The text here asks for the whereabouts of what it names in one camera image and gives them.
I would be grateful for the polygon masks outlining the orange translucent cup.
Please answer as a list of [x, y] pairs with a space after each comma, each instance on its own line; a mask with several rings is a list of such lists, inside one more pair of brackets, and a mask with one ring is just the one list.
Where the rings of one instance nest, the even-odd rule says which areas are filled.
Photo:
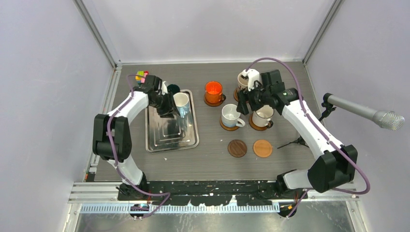
[[208, 102], [216, 103], [223, 97], [226, 98], [222, 91], [222, 84], [217, 81], [210, 81], [205, 85], [205, 96]]

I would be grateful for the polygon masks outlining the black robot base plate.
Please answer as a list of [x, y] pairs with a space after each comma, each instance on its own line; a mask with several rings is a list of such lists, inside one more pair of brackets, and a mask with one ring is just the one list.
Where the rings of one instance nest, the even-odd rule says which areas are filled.
[[302, 189], [279, 193], [275, 181], [269, 180], [219, 180], [219, 181], [149, 181], [143, 186], [148, 195], [126, 184], [118, 187], [120, 201], [146, 201], [159, 205], [169, 193], [165, 205], [173, 206], [226, 206], [235, 200], [239, 206], [268, 205], [270, 200], [296, 203], [303, 195]]

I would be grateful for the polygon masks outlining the small white cup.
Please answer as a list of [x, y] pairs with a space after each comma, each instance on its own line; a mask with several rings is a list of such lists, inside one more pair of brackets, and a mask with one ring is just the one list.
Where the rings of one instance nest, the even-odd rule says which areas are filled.
[[227, 127], [244, 127], [245, 121], [240, 118], [241, 114], [236, 110], [236, 105], [227, 104], [221, 110], [222, 122]]

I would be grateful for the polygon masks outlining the white mug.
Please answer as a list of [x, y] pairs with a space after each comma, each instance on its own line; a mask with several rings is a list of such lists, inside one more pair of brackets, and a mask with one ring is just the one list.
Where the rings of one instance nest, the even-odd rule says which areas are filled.
[[253, 112], [251, 121], [258, 128], [269, 129], [273, 126], [273, 115], [274, 109], [269, 105], [265, 105]]

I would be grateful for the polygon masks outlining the ringed wooden coaster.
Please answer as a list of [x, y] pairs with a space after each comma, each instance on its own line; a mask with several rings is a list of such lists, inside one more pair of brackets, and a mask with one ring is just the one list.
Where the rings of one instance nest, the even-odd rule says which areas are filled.
[[227, 127], [227, 126], [225, 126], [225, 125], [223, 124], [223, 122], [222, 122], [222, 118], [220, 118], [220, 125], [221, 125], [221, 127], [222, 127], [224, 130], [227, 130], [227, 131], [235, 131], [235, 130], [237, 130], [237, 129], [240, 128], [239, 126], [234, 126], [234, 127]]
[[221, 101], [216, 102], [216, 103], [211, 103], [211, 102], [208, 102], [207, 99], [206, 99], [206, 96], [204, 96], [204, 102], [205, 102], [205, 104], [208, 105], [208, 106], [210, 106], [210, 107], [218, 107], [218, 106], [222, 105], [225, 100], [226, 100], [226, 98], [223, 97], [223, 98], [221, 99]]
[[237, 102], [239, 102], [239, 96], [238, 96], [238, 94], [240, 93], [240, 91], [241, 91], [241, 89], [240, 89], [239, 87], [237, 87], [237, 88], [234, 90], [234, 99], [235, 99]]
[[259, 127], [259, 126], [257, 126], [256, 124], [254, 124], [254, 122], [252, 121], [252, 117], [253, 117], [253, 115], [250, 115], [250, 116], [249, 116], [249, 125], [250, 125], [254, 130], [256, 130], [256, 131], [265, 131], [265, 130], [268, 129], [267, 126]]

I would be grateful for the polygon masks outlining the beige tall mug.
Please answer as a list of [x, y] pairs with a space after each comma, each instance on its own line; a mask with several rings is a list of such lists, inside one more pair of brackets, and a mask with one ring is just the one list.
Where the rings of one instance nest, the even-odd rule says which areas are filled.
[[244, 76], [242, 73], [240, 73], [237, 77], [237, 84], [238, 84], [237, 90], [247, 89], [248, 81], [249, 81], [249, 78], [247, 76]]

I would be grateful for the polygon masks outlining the dark walnut coaster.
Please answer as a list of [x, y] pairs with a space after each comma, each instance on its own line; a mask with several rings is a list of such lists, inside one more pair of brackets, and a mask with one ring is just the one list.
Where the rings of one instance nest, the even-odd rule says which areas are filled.
[[232, 157], [241, 158], [247, 153], [247, 145], [242, 140], [231, 140], [228, 144], [228, 152]]

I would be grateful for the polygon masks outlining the light wooden coaster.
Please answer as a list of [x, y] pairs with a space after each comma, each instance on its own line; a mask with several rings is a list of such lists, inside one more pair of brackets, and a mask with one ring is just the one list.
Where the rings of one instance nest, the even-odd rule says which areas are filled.
[[253, 144], [253, 152], [260, 158], [267, 158], [272, 154], [273, 147], [267, 140], [260, 139]]

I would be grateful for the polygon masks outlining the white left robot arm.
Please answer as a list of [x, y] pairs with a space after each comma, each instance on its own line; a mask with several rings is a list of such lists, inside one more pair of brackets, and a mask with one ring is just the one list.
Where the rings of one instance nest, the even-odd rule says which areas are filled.
[[155, 75], [130, 74], [127, 98], [107, 114], [97, 114], [93, 123], [92, 152], [110, 163], [130, 194], [143, 200], [148, 193], [146, 176], [131, 156], [130, 123], [146, 108], [153, 107], [161, 118], [179, 116], [174, 95], [180, 88]]

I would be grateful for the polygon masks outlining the light blue mug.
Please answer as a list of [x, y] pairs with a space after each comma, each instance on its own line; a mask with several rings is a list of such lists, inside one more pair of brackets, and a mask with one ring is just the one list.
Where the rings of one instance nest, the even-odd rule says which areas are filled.
[[181, 118], [185, 118], [190, 111], [190, 98], [188, 94], [179, 92], [173, 95], [176, 108]]

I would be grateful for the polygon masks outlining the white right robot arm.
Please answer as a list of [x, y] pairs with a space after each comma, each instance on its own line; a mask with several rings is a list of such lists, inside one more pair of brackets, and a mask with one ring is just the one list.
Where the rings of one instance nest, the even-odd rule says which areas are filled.
[[247, 87], [237, 92], [237, 111], [247, 115], [270, 106], [291, 123], [311, 150], [315, 162], [307, 170], [291, 170], [277, 176], [276, 192], [289, 198], [295, 189], [314, 189], [319, 193], [335, 189], [354, 179], [358, 152], [343, 145], [310, 113], [307, 103], [295, 88], [286, 89], [279, 70], [259, 73], [243, 70], [238, 79]]

